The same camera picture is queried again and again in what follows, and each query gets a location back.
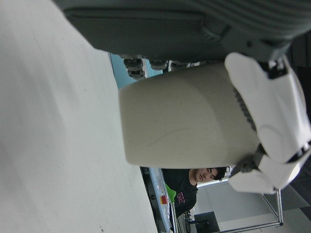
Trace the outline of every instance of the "black hair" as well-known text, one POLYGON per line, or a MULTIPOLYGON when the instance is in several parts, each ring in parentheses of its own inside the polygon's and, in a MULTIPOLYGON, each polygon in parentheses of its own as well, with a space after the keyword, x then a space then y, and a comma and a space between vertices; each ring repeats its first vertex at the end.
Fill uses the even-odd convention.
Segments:
POLYGON ((227 171, 227 167, 215 167, 218 171, 217 175, 214 177, 214 180, 221 181, 222 178, 225 176, 225 172, 227 171))

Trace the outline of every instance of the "desk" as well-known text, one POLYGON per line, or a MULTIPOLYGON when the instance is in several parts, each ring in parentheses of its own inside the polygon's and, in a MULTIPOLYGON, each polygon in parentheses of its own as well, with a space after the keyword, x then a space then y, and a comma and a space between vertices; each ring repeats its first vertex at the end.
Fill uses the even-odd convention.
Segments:
POLYGON ((141 167, 141 172, 146 185, 150 204, 154 212, 158 232, 170 231, 170 205, 161 203, 161 196, 167 194, 163 174, 160 168, 141 167))

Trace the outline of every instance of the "computer monitor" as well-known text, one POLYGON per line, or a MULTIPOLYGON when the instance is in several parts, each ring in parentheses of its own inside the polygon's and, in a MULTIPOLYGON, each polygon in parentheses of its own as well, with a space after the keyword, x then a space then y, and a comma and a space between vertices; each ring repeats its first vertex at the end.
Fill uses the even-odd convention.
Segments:
POLYGON ((220 231, 214 211, 194 215, 194 220, 197 233, 214 233, 220 231))

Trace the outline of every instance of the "white table surface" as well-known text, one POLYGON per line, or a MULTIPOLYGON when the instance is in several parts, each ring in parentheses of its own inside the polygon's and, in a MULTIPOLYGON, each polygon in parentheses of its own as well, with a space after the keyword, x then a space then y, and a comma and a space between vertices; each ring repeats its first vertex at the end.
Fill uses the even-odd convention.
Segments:
POLYGON ((0 1, 0 232, 156 232, 108 56, 48 0, 0 1))

